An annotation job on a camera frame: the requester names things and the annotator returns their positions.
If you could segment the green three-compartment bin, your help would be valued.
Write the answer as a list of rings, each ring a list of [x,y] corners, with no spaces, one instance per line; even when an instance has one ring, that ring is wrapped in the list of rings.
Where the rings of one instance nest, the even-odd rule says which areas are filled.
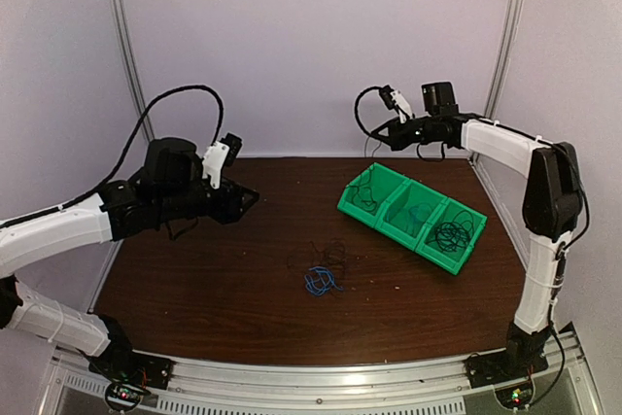
[[[452,275],[467,263],[488,221],[377,162],[346,186],[337,209]]]

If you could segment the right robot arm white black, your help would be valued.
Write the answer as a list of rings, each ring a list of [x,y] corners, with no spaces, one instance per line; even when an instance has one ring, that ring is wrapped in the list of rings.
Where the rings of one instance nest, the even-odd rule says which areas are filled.
[[[570,143],[551,143],[474,113],[462,113],[449,82],[422,87],[426,115],[415,117],[402,94],[389,85],[374,86],[396,117],[364,134],[402,151],[413,144],[440,143],[486,156],[526,179],[522,216],[530,233],[525,285],[506,347],[498,359],[504,376],[515,378],[530,367],[553,333],[553,310],[563,287],[567,251],[574,230],[587,213],[576,152]]]

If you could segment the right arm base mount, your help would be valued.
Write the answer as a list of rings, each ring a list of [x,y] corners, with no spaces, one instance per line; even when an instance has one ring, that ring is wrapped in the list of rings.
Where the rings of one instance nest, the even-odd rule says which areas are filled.
[[[505,351],[471,354],[465,360],[466,376],[472,389],[525,379],[549,367],[544,356],[530,363],[511,363]]]

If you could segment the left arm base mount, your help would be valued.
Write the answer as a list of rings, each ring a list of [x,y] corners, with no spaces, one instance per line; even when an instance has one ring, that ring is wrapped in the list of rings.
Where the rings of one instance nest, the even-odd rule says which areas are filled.
[[[134,351],[108,352],[98,357],[84,355],[91,372],[111,382],[122,383],[142,390],[166,390],[172,375],[173,362]]]

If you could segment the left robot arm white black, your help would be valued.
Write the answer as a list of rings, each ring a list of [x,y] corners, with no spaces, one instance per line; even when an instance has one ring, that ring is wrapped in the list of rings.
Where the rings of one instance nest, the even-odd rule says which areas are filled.
[[[2,328],[71,346],[111,378],[133,378],[140,361],[116,320],[42,296],[21,283],[16,273],[79,247],[169,229],[175,221],[239,221],[259,199],[256,191],[223,174],[241,147],[239,137],[227,134],[200,156],[188,140],[157,139],[150,143],[144,165],[129,179],[105,182],[78,201],[2,223]]]

